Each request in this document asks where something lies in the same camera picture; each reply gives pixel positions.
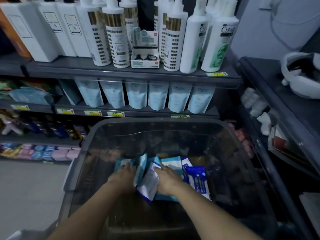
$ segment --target forearm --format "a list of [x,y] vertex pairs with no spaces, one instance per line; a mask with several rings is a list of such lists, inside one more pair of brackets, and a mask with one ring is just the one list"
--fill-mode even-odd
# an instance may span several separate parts
[[47,240],[96,239],[118,197],[114,186],[106,183],[70,218],[58,225]]
[[181,184],[174,196],[186,210],[202,240],[261,240],[258,235],[190,185]]

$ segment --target gray plastic bin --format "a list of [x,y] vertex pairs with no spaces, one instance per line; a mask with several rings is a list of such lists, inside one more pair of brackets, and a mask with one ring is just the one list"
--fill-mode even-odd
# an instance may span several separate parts
[[[114,171],[118,157],[189,157],[204,165],[212,200],[264,239],[275,239],[277,221],[251,161],[229,126],[214,119],[128,118],[96,124],[74,160],[64,186],[59,222],[73,214]],[[103,239],[199,239],[176,202],[120,198]]]

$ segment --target hand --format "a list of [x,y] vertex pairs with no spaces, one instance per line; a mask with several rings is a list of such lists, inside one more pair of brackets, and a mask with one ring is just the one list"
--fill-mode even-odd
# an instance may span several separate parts
[[106,185],[110,185],[120,195],[132,193],[134,188],[134,176],[136,174],[136,166],[130,168],[130,162],[122,165],[117,172],[111,174]]
[[172,168],[161,165],[161,169],[155,167],[155,172],[159,177],[158,191],[163,195],[173,196],[176,187],[184,184],[180,175],[178,175]]

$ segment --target store shelf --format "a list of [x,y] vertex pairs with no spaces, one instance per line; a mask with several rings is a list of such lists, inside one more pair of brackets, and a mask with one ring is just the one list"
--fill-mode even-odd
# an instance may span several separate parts
[[276,110],[281,128],[320,173],[320,101],[304,99],[295,95],[289,86],[284,87],[278,60],[242,57],[239,68],[269,106]]
[[180,71],[166,71],[162,64],[159,69],[115,68],[113,64],[96,66],[91,58],[63,56],[50,63],[31,61],[26,64],[26,70],[31,77],[45,78],[145,83],[148,81],[168,81],[206,84],[229,89],[236,89],[241,83],[241,78],[227,59],[224,59],[220,69],[220,72],[227,73],[227,76],[223,77],[208,77],[200,68],[194,73],[183,74]]
[[17,53],[10,53],[0,56],[0,75],[25,76],[22,72],[22,65],[29,62],[30,59],[23,58]]
[[75,115],[88,115],[90,111],[94,113],[101,112],[101,116],[104,117],[172,117],[172,116],[190,116],[192,118],[200,117],[200,118],[213,118],[219,119],[219,113],[213,104],[213,100],[208,106],[208,109],[205,113],[193,114],[189,110],[185,110],[181,113],[174,113],[169,110],[169,108],[165,108],[159,111],[153,110],[150,106],[147,106],[142,109],[133,109],[129,105],[126,105],[122,108],[113,108],[109,103],[104,104],[98,108],[91,108],[86,105],[84,101],[80,102],[78,105],[71,105],[68,98],[63,96],[55,105],[55,112],[57,114],[63,113],[61,110],[68,110],[66,114],[70,114],[70,110],[73,110]]
[[19,144],[32,144],[57,147],[74,147],[80,148],[80,140],[72,140],[72,138],[61,139],[59,137],[46,137],[44,134],[35,134],[28,132],[23,136],[11,132],[8,135],[0,135],[0,143],[12,142]]
[[273,161],[271,160],[268,154],[268,138],[261,134],[261,124],[256,120],[255,117],[252,117],[249,114],[249,111],[247,111],[243,105],[238,106],[238,113],[242,119],[246,132],[250,136],[254,148],[257,151],[259,158],[261,159],[261,163],[265,173],[267,174],[272,186],[275,188],[276,192],[281,197],[293,222],[303,235],[302,239],[315,240],[316,238],[311,233],[309,227],[306,224],[306,221],[308,219],[306,217],[304,218],[298,210],[296,203],[294,202],[285,183],[283,182],[280,174],[278,173],[276,166],[274,165]]
[[50,105],[20,103],[13,100],[0,99],[0,109],[18,110],[18,111],[32,111],[53,114]]
[[15,161],[15,162],[25,162],[25,163],[42,163],[42,164],[54,164],[54,165],[70,165],[71,161],[43,161],[43,160],[28,160],[28,159],[14,159],[0,156],[1,161]]

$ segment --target white wall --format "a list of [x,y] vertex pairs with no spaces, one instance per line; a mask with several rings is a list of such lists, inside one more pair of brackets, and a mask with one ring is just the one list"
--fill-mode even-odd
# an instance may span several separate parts
[[[242,17],[231,44],[231,51],[237,59],[242,56],[280,59],[290,52],[279,42],[270,27],[268,11],[260,11],[262,0],[242,0],[238,14]],[[299,23],[320,12],[320,0],[283,0],[276,19]],[[320,16],[302,25],[286,25],[273,22],[274,30],[290,47],[298,50],[320,27]]]

